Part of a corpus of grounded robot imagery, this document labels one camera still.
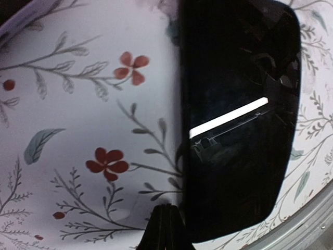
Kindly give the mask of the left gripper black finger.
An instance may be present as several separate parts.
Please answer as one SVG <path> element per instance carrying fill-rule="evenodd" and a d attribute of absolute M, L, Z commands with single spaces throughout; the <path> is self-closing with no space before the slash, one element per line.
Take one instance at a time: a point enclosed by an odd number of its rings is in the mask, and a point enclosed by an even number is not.
<path fill-rule="evenodd" d="M 155 206 L 137 250 L 191 250 L 184 222 L 177 206 Z"/>

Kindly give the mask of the black phone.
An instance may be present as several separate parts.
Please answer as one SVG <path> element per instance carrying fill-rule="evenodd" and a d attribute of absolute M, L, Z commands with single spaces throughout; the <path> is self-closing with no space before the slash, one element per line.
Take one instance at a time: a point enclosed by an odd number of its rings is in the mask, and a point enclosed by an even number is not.
<path fill-rule="evenodd" d="M 300 23 L 279 1 L 181 1 L 185 227 L 193 243 L 272 212 L 296 130 Z"/>

